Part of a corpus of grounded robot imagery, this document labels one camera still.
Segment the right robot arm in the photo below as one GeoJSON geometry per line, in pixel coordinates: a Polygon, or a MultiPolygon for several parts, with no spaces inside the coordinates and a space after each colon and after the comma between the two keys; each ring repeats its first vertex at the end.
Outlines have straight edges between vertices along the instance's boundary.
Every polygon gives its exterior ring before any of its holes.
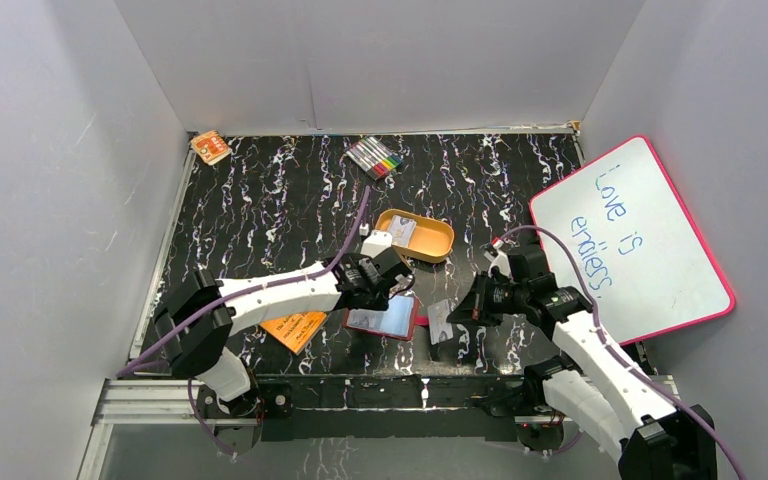
{"type": "Polygon", "coordinates": [[[448,314],[452,324],[495,326],[522,315],[557,345],[561,355],[524,371],[525,405],[571,418],[616,462],[624,479],[715,479],[713,421],[665,398],[607,331],[581,290],[561,287],[543,250],[532,245],[508,255],[486,251],[488,270],[448,314]]]}

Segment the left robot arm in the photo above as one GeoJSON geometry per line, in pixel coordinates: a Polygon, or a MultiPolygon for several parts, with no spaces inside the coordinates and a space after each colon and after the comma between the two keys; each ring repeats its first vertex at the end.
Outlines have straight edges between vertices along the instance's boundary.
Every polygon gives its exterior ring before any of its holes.
{"type": "Polygon", "coordinates": [[[384,311],[391,291],[413,273],[392,247],[376,256],[349,252],[303,269],[253,279],[191,272],[158,304],[154,326],[173,378],[197,378],[235,416],[254,411],[259,391],[230,337],[265,321],[309,312],[384,311]]]}

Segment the red card holder wallet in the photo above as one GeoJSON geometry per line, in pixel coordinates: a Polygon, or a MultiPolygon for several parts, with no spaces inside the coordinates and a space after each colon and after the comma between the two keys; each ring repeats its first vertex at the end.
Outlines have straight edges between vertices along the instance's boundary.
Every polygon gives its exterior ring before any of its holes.
{"type": "Polygon", "coordinates": [[[413,337],[419,307],[417,298],[397,295],[389,301],[385,311],[349,310],[342,326],[367,334],[408,341],[413,337]]]}

